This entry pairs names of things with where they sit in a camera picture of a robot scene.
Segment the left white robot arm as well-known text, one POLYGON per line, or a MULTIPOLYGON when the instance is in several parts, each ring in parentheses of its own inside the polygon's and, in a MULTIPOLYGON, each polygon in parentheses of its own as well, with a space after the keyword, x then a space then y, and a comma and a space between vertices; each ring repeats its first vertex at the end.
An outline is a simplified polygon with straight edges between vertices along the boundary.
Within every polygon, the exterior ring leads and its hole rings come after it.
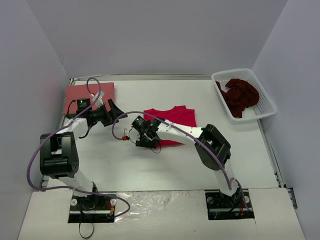
POLYGON ((97 123, 107 127, 128 115, 112 99, 108 100, 110 110, 103 102, 99 102, 97 109, 92 109, 88 98, 78 99, 76 103, 75 118, 54 135, 45 133, 40 136, 39 167, 42 175, 61 181, 75 196, 83 198, 85 206, 95 209, 100 205, 101 197, 96 184, 80 170, 76 141, 86 137, 97 123))

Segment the bright red t shirt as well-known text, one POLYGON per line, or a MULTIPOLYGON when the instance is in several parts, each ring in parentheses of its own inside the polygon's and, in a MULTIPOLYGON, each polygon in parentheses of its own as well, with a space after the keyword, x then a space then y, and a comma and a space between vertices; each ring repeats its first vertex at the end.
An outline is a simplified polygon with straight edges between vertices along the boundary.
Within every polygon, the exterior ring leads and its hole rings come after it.
POLYGON ((197 127, 195 110, 186 108, 185 105, 174 106, 169 110, 156 110, 151 108, 144 110, 144 112, 180 125, 197 127))

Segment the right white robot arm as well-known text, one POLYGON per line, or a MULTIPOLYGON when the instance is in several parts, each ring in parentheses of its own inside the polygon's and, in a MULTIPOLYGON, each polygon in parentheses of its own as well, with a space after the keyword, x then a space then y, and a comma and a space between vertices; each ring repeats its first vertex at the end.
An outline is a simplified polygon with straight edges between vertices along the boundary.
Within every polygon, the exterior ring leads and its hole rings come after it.
POLYGON ((192 127, 163 118, 145 120, 137 116, 131 126, 138 132, 137 147, 155 148, 160 141, 194 146, 202 164, 214 172, 222 202, 229 207, 239 202, 239 187, 230 161, 231 145, 214 125, 192 127))

